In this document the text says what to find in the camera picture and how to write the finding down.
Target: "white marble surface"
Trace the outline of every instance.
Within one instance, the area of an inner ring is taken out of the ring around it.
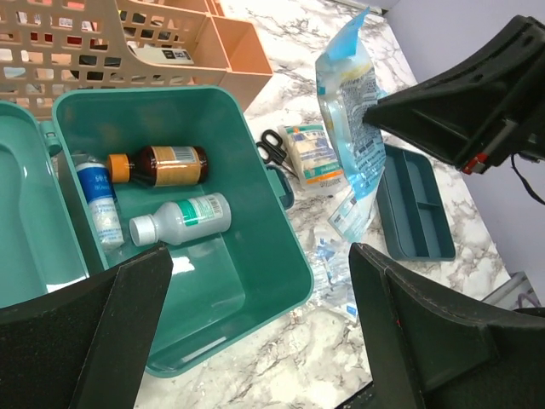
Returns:
[[[314,61],[357,11],[327,0],[222,0],[222,4],[230,17],[255,22],[276,72],[246,112],[254,137],[280,124],[321,120]],[[367,18],[363,39],[384,90],[392,93],[415,83],[382,17]],[[389,143],[408,147],[397,138],[385,137]],[[456,244],[456,260],[405,265],[471,297],[483,298],[508,274],[462,177],[445,164],[434,159],[432,163]],[[290,220],[318,271],[314,229],[328,227],[327,218],[338,200],[298,189],[295,193]],[[378,216],[362,241],[386,252]],[[315,297],[179,377],[158,379],[145,374],[135,407],[331,408],[370,380],[359,325]]]

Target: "brown glass bottle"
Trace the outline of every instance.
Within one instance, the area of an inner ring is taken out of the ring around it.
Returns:
[[[107,168],[113,183],[188,186],[206,179],[208,158],[201,147],[144,147],[130,156],[109,155]]]

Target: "bottle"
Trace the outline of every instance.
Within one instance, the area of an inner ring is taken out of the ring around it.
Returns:
[[[134,155],[108,156],[114,183],[138,181],[147,186],[196,185],[208,175],[208,158],[201,147],[144,147]]]
[[[115,193],[106,166],[89,155],[74,155],[77,178],[91,210],[93,223],[104,251],[117,249],[124,243]]]
[[[231,208],[222,194],[214,193],[179,202],[166,202],[154,215],[130,219],[135,245],[159,240],[170,245],[223,233],[231,227]]]

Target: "orange plastic container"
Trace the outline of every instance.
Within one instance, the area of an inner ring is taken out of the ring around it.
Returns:
[[[186,49],[195,65],[140,60],[128,41]],[[81,55],[95,57],[95,65],[82,64]],[[254,26],[224,17],[218,0],[1,2],[0,57],[0,99],[38,119],[50,118],[54,100],[72,89],[212,84],[245,110],[273,75]],[[121,65],[109,64],[111,57]]]

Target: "orange bottle cap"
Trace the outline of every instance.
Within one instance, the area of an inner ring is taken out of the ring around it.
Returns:
[[[129,157],[124,153],[108,155],[106,164],[113,183],[125,183],[130,179]]]

